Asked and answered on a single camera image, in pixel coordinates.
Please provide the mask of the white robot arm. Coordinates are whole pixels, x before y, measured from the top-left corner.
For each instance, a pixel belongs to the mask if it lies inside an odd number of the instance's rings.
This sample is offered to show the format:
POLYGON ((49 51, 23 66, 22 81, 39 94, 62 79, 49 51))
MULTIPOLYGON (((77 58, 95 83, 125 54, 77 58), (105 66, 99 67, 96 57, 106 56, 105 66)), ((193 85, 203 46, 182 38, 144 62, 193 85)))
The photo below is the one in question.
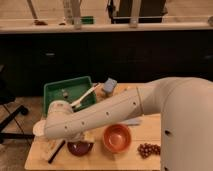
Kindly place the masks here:
POLYGON ((167 77, 79 112, 47 115, 45 136, 67 138, 141 115, 161 115, 161 170, 213 171, 213 81, 167 77))

